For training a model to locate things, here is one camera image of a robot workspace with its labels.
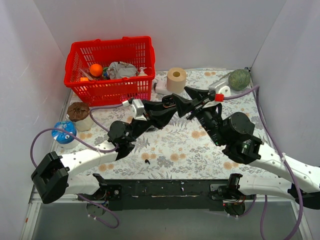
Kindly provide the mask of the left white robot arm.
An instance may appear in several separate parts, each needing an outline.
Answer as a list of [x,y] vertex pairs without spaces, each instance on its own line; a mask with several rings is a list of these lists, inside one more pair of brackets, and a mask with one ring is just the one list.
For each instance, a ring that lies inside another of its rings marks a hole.
[[47,153],[35,165],[31,180],[44,204],[50,204],[64,195],[85,194],[95,200],[106,196],[107,184],[98,174],[81,173],[105,163],[125,158],[134,149],[134,142],[150,127],[163,129],[176,113],[175,105],[150,105],[142,117],[131,123],[116,120],[110,125],[108,139],[98,146],[88,145],[85,150],[58,155]]

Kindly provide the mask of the taped black earbud case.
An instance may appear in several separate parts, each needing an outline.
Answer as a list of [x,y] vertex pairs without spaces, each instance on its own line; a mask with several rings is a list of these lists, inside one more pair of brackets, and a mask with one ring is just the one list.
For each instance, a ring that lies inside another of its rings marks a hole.
[[156,130],[157,130],[156,127],[150,126],[146,131],[147,131],[147,132],[154,132],[154,131],[156,131]]

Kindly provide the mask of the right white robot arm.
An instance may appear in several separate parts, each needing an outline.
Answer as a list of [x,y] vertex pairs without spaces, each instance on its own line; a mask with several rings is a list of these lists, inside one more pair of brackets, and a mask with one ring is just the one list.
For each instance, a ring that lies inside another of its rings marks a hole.
[[303,207],[320,208],[320,169],[295,160],[254,136],[255,125],[242,112],[222,118],[222,102],[230,98],[215,91],[185,87],[191,99],[177,94],[160,102],[143,100],[144,115],[160,123],[170,121],[169,111],[196,118],[212,142],[223,146],[222,153],[232,161],[250,165],[277,175],[274,179],[231,174],[228,183],[211,191],[214,199],[240,199],[249,195],[270,195],[292,200]]

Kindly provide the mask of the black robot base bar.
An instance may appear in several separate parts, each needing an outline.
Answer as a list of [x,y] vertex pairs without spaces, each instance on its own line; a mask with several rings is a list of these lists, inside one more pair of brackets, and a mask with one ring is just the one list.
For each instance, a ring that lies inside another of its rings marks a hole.
[[209,210],[242,215],[254,195],[243,195],[228,179],[104,179],[95,174],[99,189],[86,194],[107,203],[111,211]]

